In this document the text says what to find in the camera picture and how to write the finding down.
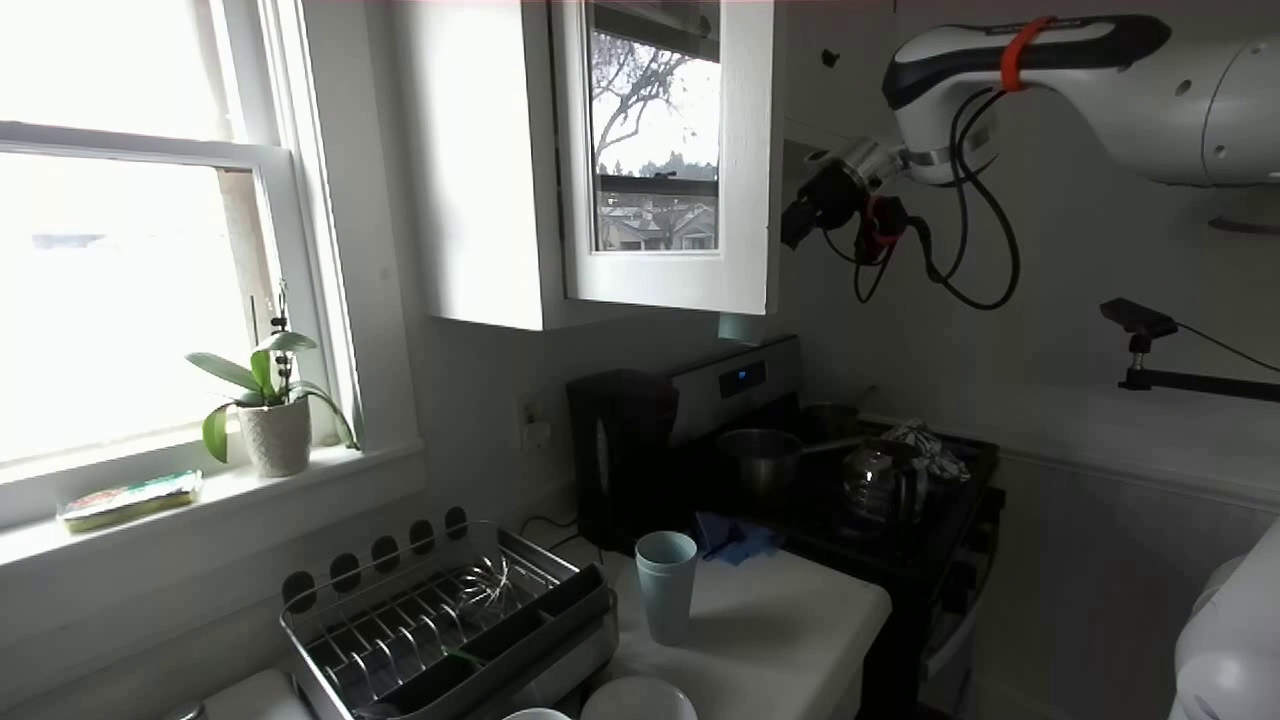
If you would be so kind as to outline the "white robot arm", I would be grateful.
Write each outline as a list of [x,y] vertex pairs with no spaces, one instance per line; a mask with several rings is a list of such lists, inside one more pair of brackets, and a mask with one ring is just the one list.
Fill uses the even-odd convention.
[[1280,39],[1178,39],[1160,15],[1040,15],[948,25],[898,46],[883,71],[894,141],[827,157],[793,195],[781,240],[848,222],[898,172],[957,182],[985,143],[979,104],[1025,89],[1070,100],[1100,149],[1158,182],[1267,189],[1280,179]]

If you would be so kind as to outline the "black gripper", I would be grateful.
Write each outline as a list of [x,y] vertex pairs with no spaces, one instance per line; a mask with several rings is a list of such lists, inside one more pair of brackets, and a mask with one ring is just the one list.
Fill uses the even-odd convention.
[[813,231],[834,237],[851,222],[851,264],[880,264],[905,237],[908,214],[898,195],[880,195],[880,179],[855,172],[848,161],[826,161],[815,176],[793,195],[781,214],[781,240],[800,249]]

